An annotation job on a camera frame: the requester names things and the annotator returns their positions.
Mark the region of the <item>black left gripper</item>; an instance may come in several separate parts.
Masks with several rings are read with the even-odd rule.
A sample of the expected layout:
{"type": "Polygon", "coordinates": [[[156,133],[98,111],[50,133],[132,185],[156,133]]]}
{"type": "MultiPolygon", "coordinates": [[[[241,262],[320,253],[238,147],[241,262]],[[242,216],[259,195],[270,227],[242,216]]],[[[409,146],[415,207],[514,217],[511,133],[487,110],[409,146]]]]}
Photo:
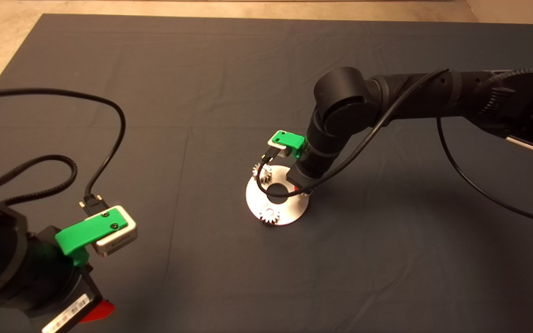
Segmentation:
{"type": "Polygon", "coordinates": [[[79,323],[108,318],[116,306],[101,299],[101,292],[87,269],[74,269],[61,293],[40,314],[40,332],[68,333],[79,323]]]}

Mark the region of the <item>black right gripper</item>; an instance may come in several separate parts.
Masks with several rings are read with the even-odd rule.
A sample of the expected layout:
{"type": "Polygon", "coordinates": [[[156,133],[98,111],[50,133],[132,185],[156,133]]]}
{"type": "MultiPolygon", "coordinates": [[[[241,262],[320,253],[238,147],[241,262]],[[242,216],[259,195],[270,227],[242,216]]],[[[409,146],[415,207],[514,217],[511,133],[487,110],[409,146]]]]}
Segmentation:
{"type": "Polygon", "coordinates": [[[294,191],[317,183],[321,179],[321,167],[313,165],[292,165],[287,172],[287,181],[294,185],[294,191]]]}

